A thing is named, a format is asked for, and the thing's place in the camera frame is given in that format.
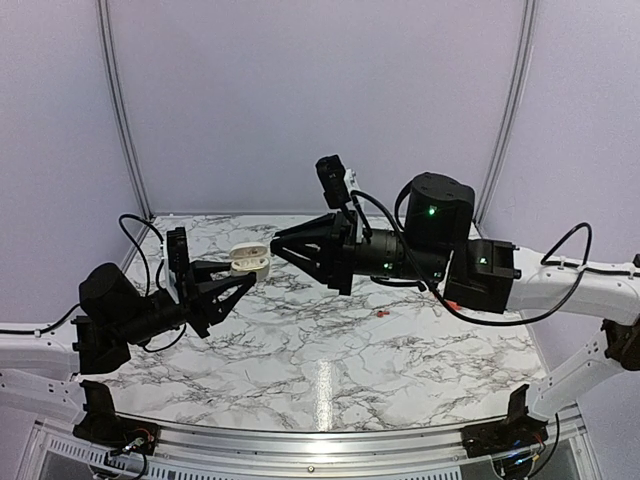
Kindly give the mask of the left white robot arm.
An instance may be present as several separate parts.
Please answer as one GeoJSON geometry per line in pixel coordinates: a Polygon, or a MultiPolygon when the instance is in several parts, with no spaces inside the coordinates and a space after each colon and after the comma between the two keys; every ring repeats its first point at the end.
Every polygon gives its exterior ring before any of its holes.
{"type": "Polygon", "coordinates": [[[117,371],[132,346],[189,326],[205,338],[255,285],[228,263],[194,261],[172,275],[173,285],[143,296],[113,263],[97,267],[79,286],[79,315],[32,330],[1,327],[1,402],[86,426],[106,445],[125,438],[126,423],[99,405],[109,389],[87,378],[117,371]]]}

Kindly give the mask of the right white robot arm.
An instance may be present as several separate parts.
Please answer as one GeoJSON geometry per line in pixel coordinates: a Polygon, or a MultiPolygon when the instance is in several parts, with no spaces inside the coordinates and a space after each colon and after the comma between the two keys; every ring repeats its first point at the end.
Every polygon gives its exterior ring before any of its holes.
{"type": "Polygon", "coordinates": [[[568,260],[509,242],[471,239],[475,194],[436,173],[414,177],[385,211],[386,230],[354,216],[363,198],[335,174],[321,178],[330,212],[278,232],[271,250],[321,284],[346,295],[355,276],[430,292],[454,317],[496,327],[499,315],[523,313],[523,323],[557,312],[599,317],[591,340],[544,379],[509,398],[495,430],[506,448],[529,437],[564,406],[605,380],[639,367],[639,265],[568,260]]]}

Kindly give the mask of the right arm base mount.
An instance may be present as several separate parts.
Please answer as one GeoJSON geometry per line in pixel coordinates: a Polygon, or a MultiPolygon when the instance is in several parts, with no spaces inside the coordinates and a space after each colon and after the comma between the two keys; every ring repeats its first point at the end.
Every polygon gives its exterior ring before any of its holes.
{"type": "Polygon", "coordinates": [[[462,445],[469,458],[494,455],[546,441],[547,421],[529,415],[525,384],[510,394],[507,415],[502,420],[486,421],[461,429],[462,445]]]}

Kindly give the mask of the white earbuds charging case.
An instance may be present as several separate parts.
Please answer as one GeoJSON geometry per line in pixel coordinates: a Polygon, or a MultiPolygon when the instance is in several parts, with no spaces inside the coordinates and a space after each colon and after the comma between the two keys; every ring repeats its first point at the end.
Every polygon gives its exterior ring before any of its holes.
{"type": "Polygon", "coordinates": [[[240,276],[255,273],[257,281],[265,280],[270,272],[269,248],[260,242],[246,242],[234,245],[229,251],[230,273],[240,276]]]}

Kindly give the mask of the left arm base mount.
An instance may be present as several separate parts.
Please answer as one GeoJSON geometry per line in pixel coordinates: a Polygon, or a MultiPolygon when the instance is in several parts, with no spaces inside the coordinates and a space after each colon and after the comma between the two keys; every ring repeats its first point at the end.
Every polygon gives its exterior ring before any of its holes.
{"type": "Polygon", "coordinates": [[[104,384],[83,380],[80,387],[85,394],[85,402],[80,422],[73,427],[76,438],[120,452],[141,439],[142,444],[134,449],[145,455],[154,453],[160,433],[158,424],[119,415],[111,392],[104,384]]]}

